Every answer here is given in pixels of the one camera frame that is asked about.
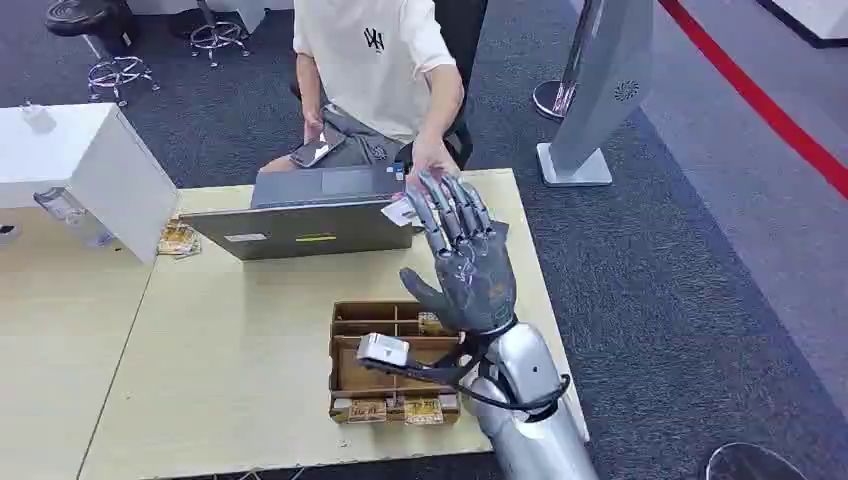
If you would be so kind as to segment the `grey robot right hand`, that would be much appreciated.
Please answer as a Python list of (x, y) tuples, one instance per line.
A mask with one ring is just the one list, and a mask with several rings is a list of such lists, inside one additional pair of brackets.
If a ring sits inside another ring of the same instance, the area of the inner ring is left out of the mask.
[(454, 175), (423, 172), (407, 190), (434, 258), (440, 287), (411, 268), (399, 277), (406, 290), (442, 325), (485, 335), (515, 318), (517, 283), (506, 240), (509, 225), (493, 219), (479, 192)]

